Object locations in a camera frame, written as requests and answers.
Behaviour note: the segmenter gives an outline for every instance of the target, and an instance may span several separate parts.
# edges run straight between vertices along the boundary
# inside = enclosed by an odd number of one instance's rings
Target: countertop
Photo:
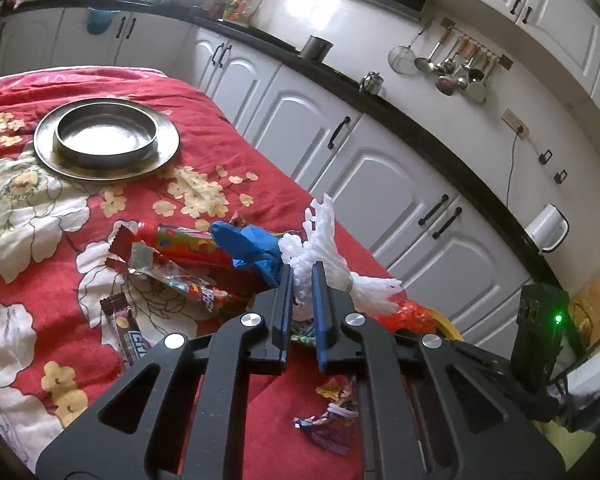
[[[88,0],[29,0],[17,10],[4,10],[2,15],[36,9],[89,6]],[[560,286],[549,264],[538,254],[536,245],[493,191],[432,133],[384,99],[360,93],[355,81],[323,63],[301,59],[292,47],[280,46],[280,40],[271,38],[267,41],[264,38],[268,35],[255,37],[248,29],[241,30],[221,20],[210,20],[203,9],[122,1],[98,8],[156,14],[207,28],[255,48],[314,81],[351,107],[374,118],[436,168],[496,229],[536,283]]]

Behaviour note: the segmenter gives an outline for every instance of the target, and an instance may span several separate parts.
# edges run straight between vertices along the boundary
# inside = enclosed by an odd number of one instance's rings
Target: metal bowl
[[[76,166],[126,168],[155,149],[158,125],[127,104],[91,103],[66,113],[56,128],[56,149]]]

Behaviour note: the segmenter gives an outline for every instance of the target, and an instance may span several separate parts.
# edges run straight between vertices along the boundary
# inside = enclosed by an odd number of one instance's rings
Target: wall socket
[[[525,123],[517,118],[515,113],[508,108],[504,110],[504,113],[502,114],[502,120],[509,126],[509,128],[518,134],[520,139],[526,139],[529,136],[529,128],[527,128]]]

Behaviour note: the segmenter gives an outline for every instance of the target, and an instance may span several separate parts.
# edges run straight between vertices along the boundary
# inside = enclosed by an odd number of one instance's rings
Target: cabinet handle
[[[447,200],[449,200],[449,195],[445,193],[443,196],[440,197],[440,202],[438,202],[435,206],[433,206],[433,208],[431,208],[431,211],[429,211],[420,220],[418,220],[418,225],[422,226],[422,225],[426,224],[427,220],[429,220],[429,218],[431,218],[433,215],[435,215],[436,211],[438,209],[440,209],[442,207],[443,203],[445,203]]]
[[[120,28],[118,29],[118,33],[116,34],[116,39],[120,38],[120,34],[122,34],[122,29],[125,27],[126,16],[122,16],[122,21],[120,22]]]
[[[433,236],[433,239],[437,240],[438,238],[440,238],[440,235],[449,228],[449,226],[454,222],[454,220],[456,218],[458,218],[460,216],[461,212],[462,212],[462,208],[456,207],[456,211],[454,212],[453,216],[444,223],[444,225],[440,228],[439,231],[436,231],[431,235],[431,236]]]
[[[4,26],[7,24],[7,22],[2,22],[2,25],[0,26],[0,46],[2,44],[2,32],[4,30]]]
[[[211,64],[213,66],[216,66],[216,54],[218,53],[218,50],[220,50],[221,48],[224,48],[224,43],[220,43],[218,45],[218,47],[216,48],[216,51],[214,52],[213,56],[211,56]]]
[[[134,27],[136,26],[136,19],[131,20],[131,27],[129,28],[129,33],[126,35],[126,38],[129,39],[131,37],[131,33],[134,31]]]
[[[511,9],[511,13],[515,14],[516,13],[516,9],[518,8],[518,5],[520,4],[522,0],[516,0],[516,2],[513,4],[513,9]]]
[[[330,150],[333,149],[333,141],[336,140],[336,137],[338,136],[338,134],[340,133],[340,130],[343,129],[345,124],[349,124],[351,122],[351,117],[346,116],[342,122],[340,124],[338,124],[338,127],[334,130],[333,134],[331,135],[331,139],[329,139],[329,143],[327,144],[327,148],[329,148]]]
[[[524,23],[525,25],[526,25],[526,20],[528,20],[528,19],[529,19],[529,15],[531,14],[531,11],[532,11],[532,10],[533,10],[533,9],[531,9],[531,7],[527,7],[527,8],[526,8],[526,14],[525,14],[525,17],[524,17],[524,18],[522,18],[522,23]]]
[[[231,47],[232,47],[232,46],[233,46],[233,45],[229,45],[229,46],[228,46],[226,49],[224,49],[224,50],[222,51],[222,56],[220,56],[220,61],[218,61],[218,66],[219,66],[220,68],[222,68],[222,60],[224,59],[224,54],[226,54],[228,50],[231,50]]]

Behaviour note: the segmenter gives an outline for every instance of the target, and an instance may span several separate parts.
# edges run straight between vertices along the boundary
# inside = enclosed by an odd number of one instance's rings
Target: floral tablecloth
[[[170,117],[181,137],[171,164],[113,186],[45,169],[31,142],[38,121],[66,102],[111,95]],[[194,187],[184,186],[182,172]],[[196,336],[217,326],[173,291],[104,265],[120,224],[149,219],[204,230],[237,211],[271,231],[300,230],[310,200],[202,92],[155,71],[79,68],[1,79],[0,433],[18,457],[33,470],[44,447],[122,371],[102,298],[125,291],[152,344],[172,331]],[[388,276],[339,226],[336,243],[352,270]],[[315,353],[300,347],[292,348],[282,377],[252,379],[245,479],[360,473],[358,453],[332,456],[293,427],[294,416],[324,410],[315,393],[323,379]]]

